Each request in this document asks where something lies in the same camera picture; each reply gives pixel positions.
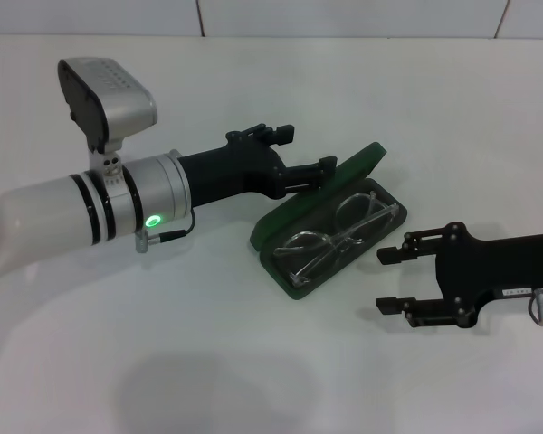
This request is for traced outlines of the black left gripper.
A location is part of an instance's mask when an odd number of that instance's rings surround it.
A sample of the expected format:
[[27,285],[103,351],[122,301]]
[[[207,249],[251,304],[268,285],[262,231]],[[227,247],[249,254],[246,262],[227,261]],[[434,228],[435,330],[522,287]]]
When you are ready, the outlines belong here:
[[225,146],[179,159],[189,183],[194,207],[241,193],[259,193],[278,200],[290,193],[318,190],[337,167],[335,156],[315,163],[287,166],[272,146],[293,141],[295,127],[258,124],[225,135]]

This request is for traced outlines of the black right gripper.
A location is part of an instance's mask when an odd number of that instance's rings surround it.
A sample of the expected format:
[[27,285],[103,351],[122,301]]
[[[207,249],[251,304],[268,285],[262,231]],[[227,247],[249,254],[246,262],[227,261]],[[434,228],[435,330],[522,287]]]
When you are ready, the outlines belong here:
[[412,328],[471,328],[490,302],[508,297],[530,300],[534,289],[543,288],[543,234],[484,241],[455,222],[445,228],[409,231],[399,248],[381,248],[376,255],[382,265],[435,256],[442,299],[376,299],[382,315],[403,315]]

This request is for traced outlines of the clear white glasses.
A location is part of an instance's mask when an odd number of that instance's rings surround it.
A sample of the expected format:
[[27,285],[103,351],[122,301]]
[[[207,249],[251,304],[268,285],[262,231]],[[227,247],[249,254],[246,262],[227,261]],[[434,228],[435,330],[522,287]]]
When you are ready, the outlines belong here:
[[275,248],[272,257],[285,268],[289,282],[303,288],[334,270],[353,249],[366,247],[399,213],[398,203],[386,204],[374,191],[354,193],[334,211],[331,233],[299,231]]

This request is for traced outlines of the green glasses case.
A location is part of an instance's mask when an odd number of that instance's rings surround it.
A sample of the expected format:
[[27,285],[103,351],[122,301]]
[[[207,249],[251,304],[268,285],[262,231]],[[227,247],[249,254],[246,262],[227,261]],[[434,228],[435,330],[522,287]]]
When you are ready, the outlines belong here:
[[[339,164],[334,177],[318,191],[296,194],[256,223],[250,237],[250,243],[259,254],[262,267],[291,299],[305,298],[405,222],[408,215],[405,206],[381,184],[369,177],[385,154],[386,150],[377,142],[364,147],[348,160]],[[320,230],[331,233],[334,211],[338,205],[354,193],[369,193],[371,191],[376,192],[377,198],[386,204],[398,203],[400,213],[387,229],[377,234],[366,247],[355,248],[347,253],[334,270],[308,286],[295,288],[289,282],[285,268],[272,257],[274,249],[280,247],[288,238],[299,231]]]

